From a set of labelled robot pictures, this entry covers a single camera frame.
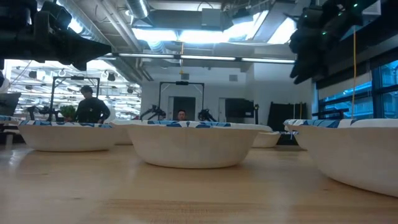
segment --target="paper bowl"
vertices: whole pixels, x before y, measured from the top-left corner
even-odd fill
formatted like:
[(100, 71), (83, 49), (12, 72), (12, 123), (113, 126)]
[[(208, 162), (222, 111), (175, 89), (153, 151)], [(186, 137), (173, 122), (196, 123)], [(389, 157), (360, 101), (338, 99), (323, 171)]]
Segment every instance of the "paper bowl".
[(398, 125), (365, 127), (366, 123), (357, 124), (361, 127), (301, 125), (295, 129), (303, 139), (309, 139), (305, 147), (325, 175), (358, 188), (398, 197)]
[(253, 124), (193, 121), (136, 121), (126, 128), (144, 161), (188, 169), (240, 163), (262, 129)]
[(252, 147), (267, 148), (275, 147), (280, 138), (279, 132), (273, 133), (259, 133), (254, 140)]
[(100, 151), (114, 145), (108, 124), (21, 121), (18, 129), (26, 144), (37, 151)]
[(132, 145), (131, 139), (127, 133), (124, 125), (131, 124), (130, 121), (114, 120), (109, 123), (113, 129), (113, 136), (115, 137), (115, 145), (117, 146), (130, 146)]
[(19, 119), (12, 116), (0, 115), (0, 124), (19, 124)]

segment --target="man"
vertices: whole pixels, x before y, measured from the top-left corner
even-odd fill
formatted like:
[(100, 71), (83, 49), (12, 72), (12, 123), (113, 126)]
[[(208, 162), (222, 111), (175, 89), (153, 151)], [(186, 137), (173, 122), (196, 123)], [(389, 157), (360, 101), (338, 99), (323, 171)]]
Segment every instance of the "man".
[(185, 115), (186, 115), (185, 110), (179, 110), (177, 116), (178, 121), (186, 121)]
[(75, 121), (80, 123), (103, 124), (111, 115), (109, 108), (102, 100), (99, 100), (97, 97), (93, 97), (93, 89), (90, 86), (83, 86), (80, 93), (85, 97), (85, 99), (79, 103), (75, 115)]

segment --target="wood grain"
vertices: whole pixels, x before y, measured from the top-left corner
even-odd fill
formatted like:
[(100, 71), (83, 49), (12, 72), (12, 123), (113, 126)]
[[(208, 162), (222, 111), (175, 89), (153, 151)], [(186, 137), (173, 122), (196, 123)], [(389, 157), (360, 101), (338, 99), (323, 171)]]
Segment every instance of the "wood grain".
[(148, 165), (108, 152), (0, 150), (0, 223), (398, 223), (398, 198), (322, 175), (306, 151), (253, 149), (240, 165)]

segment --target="ceiling duct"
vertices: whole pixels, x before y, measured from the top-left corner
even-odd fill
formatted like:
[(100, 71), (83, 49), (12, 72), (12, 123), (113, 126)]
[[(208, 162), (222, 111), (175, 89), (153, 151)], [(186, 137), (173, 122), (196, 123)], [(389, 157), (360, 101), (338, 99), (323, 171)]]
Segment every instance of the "ceiling duct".
[(126, 0), (130, 14), (136, 19), (143, 19), (149, 15), (149, 5), (146, 0)]

